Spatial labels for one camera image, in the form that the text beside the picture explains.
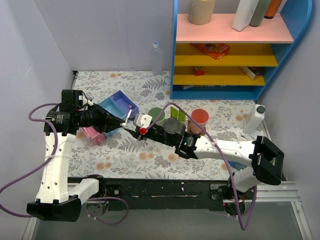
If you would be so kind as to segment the lime green toothpaste tube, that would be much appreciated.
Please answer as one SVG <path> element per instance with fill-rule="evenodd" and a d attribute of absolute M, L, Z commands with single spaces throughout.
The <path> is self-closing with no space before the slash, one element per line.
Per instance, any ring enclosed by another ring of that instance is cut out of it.
<path fill-rule="evenodd" d="M 183 111 L 179 110 L 178 111 L 178 120 L 181 122 L 181 123 L 184 123 L 185 122 L 185 118 L 186 118 L 186 115 Z"/>
<path fill-rule="evenodd" d="M 171 118 L 178 119 L 178 117 L 179 117 L 179 110 L 171 106 L 171 107 L 170 107 L 170 117 L 171 117 Z"/>

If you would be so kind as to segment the pink white toothbrush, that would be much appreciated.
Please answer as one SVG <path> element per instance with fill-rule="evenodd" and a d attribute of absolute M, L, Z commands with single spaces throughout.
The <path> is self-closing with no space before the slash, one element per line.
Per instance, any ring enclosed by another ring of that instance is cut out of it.
<path fill-rule="evenodd" d="M 131 116 L 132 110 L 133 110 L 133 106 L 132 106 L 132 105 L 129 105 L 129 112 L 128 112 L 127 116 L 126 116 L 125 122 L 123 122 L 123 123 L 121 124 L 122 127 L 125 127 L 125 126 L 127 125 L 128 120 L 129 120 L 129 118 L 130 118 L 130 116 Z"/>

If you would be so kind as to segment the green plastic cup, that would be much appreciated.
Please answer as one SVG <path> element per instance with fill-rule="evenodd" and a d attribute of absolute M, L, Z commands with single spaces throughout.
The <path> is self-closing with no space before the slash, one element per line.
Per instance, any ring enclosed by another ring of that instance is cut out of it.
<path fill-rule="evenodd" d="M 154 122 L 158 115 L 161 113 L 161 111 L 162 109 L 160 107 L 153 107 L 148 111 L 148 115 L 152 117 L 152 121 Z M 155 124 L 162 127 L 165 122 L 165 117 L 165 112 L 162 112 Z"/>

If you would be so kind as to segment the pink plastic cup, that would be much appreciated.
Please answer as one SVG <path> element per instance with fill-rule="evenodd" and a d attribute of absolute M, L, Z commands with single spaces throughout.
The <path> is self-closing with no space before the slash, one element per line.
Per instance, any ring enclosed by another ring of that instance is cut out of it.
<path fill-rule="evenodd" d="M 191 118 L 197 122 L 202 128 L 204 128 L 210 119 L 209 113 L 202 108 L 196 108 L 191 113 Z M 199 134 L 202 130 L 190 120 L 190 131 L 194 134 Z"/>

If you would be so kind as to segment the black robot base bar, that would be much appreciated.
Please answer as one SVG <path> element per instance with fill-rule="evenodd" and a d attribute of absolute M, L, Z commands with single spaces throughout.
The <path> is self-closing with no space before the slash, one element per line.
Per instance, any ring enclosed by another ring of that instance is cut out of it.
<path fill-rule="evenodd" d="M 125 179 L 99 177 L 109 211 L 210 210 L 233 204 L 230 180 Z"/>

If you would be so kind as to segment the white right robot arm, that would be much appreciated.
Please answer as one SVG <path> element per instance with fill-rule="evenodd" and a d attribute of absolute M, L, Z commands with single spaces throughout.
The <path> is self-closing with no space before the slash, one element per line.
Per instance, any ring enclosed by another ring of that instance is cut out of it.
<path fill-rule="evenodd" d="M 137 140 L 147 140 L 174 147 L 175 154 L 184 159 L 223 159 L 244 165 L 232 174 L 226 186 L 227 195 L 237 199 L 250 188 L 264 183 L 278 186 L 282 182 L 284 153 L 267 137 L 254 141 L 210 141 L 207 137 L 186 131 L 185 125 L 175 118 L 162 126 L 154 125 L 143 133 L 143 124 L 134 123 L 136 129 L 128 132 Z"/>

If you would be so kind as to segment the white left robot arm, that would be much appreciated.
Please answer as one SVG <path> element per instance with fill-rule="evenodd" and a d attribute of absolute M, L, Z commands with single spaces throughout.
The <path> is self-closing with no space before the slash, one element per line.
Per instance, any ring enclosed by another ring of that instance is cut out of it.
<path fill-rule="evenodd" d="M 26 211 L 43 221 L 75 222 L 87 201 L 108 202 L 108 190 L 101 175 L 87 175 L 68 190 L 71 151 L 80 128 L 93 127 L 108 133 L 126 125 L 100 105 L 92 103 L 81 90 L 64 89 L 61 102 L 45 117 L 45 166 L 35 200 Z"/>

